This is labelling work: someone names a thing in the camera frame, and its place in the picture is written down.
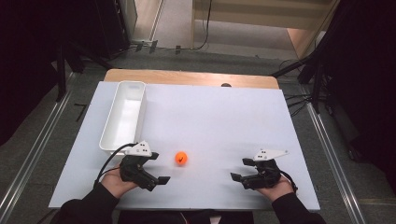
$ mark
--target white tabletop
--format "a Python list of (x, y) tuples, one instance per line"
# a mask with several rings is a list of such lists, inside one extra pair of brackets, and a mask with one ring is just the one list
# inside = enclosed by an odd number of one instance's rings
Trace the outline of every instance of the white tabletop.
[[(49, 203), (59, 208), (92, 190), (94, 179), (108, 158), (99, 148), (117, 82), (100, 82), (81, 125), (64, 170)], [(309, 210), (319, 210), (318, 199), (280, 90), (148, 84), (147, 108), (141, 139), (160, 154), (145, 169), (167, 185), (152, 192), (126, 193), (119, 209), (272, 209), (260, 193), (244, 189), (230, 173), (255, 175), (243, 158), (261, 148), (287, 150), (276, 158), (278, 167), (295, 181), (298, 197)], [(174, 162), (183, 150), (189, 160)], [(117, 161), (109, 164), (111, 168)]]

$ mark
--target black equipment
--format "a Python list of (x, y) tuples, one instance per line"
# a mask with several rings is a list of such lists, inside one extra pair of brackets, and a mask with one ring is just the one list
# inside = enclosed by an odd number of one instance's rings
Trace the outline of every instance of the black equipment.
[(292, 180), (291, 176), (281, 171), (274, 159), (269, 161), (254, 161), (253, 159), (242, 159), (244, 165), (255, 166), (259, 172), (256, 175), (241, 176), (238, 174), (231, 173), (233, 181), (241, 182), (245, 189), (269, 189), (277, 184), (281, 175), (285, 176), (291, 183), (294, 192), (297, 191), (297, 187)]
[(143, 164), (148, 160), (157, 160), (159, 154), (153, 152), (151, 157), (127, 155), (120, 164), (120, 176), (122, 181), (132, 181), (141, 189), (152, 191), (157, 185), (166, 185), (170, 176), (160, 176), (158, 178), (147, 173)]

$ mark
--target white bin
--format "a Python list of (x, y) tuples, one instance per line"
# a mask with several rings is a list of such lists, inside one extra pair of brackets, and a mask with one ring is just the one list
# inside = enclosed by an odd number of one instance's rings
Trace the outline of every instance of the white bin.
[(125, 144), (140, 142), (146, 110), (145, 89), (143, 82), (119, 83), (99, 143), (102, 150), (111, 154)]

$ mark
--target black sleeve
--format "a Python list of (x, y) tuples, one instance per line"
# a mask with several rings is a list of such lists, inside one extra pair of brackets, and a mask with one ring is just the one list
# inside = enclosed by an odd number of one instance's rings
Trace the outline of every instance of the black sleeve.
[(325, 224), (323, 217), (310, 213), (295, 193), (286, 194), (272, 204), (281, 224)]
[(64, 203), (51, 224), (111, 224), (111, 215), (119, 201), (99, 183), (82, 200)]

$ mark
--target orange ball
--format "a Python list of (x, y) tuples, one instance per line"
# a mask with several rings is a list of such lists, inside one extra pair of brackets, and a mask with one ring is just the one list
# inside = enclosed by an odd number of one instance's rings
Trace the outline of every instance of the orange ball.
[(184, 165), (188, 157), (184, 151), (179, 151), (175, 156), (175, 162), (179, 165)]

